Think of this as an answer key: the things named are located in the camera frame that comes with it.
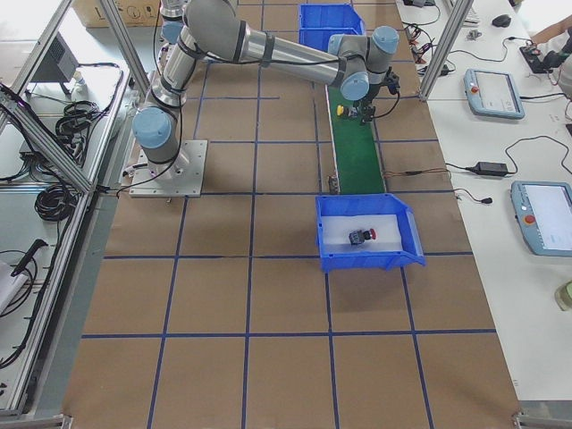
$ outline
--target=computer mouse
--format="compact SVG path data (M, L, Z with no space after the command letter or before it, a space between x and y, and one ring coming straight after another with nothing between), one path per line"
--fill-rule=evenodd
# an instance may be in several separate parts
M505 15L499 15L497 16L494 20L492 20L492 25L494 25L495 27L508 27L510 25L510 17L505 14Z

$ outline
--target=tablet screen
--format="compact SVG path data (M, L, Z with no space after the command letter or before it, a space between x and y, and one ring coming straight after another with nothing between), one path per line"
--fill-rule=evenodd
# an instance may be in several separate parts
M572 250L572 203L562 186L525 185L543 248Z
M515 100L509 76L475 71L475 78L485 109L511 113L517 111L517 100Z

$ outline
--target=blue plastic bin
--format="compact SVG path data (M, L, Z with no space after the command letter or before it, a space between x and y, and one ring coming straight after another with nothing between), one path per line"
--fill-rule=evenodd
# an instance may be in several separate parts
M299 42L328 50L332 34L366 34L366 27L350 4L301 4Z
M411 207L392 194L337 195L315 198L318 247L322 270L380 267L386 270L411 263L425 265L425 256ZM325 251L323 221L326 216L396 215L401 236L401 251Z

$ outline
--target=green conveyor belt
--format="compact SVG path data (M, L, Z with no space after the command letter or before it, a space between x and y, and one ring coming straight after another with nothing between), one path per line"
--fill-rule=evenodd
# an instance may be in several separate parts
M359 119L338 117L337 106L350 102L336 88L327 87L327 91L340 193L385 192L371 124L360 125Z

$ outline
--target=person's arm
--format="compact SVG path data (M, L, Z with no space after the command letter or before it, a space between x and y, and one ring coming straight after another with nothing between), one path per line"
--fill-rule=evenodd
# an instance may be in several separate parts
M546 43L551 38L555 38L556 36L565 32L569 27L572 27L572 15L568 16L560 22L557 22L556 24L552 24L550 27L543 29L539 33L536 33L531 37L531 39L536 44Z

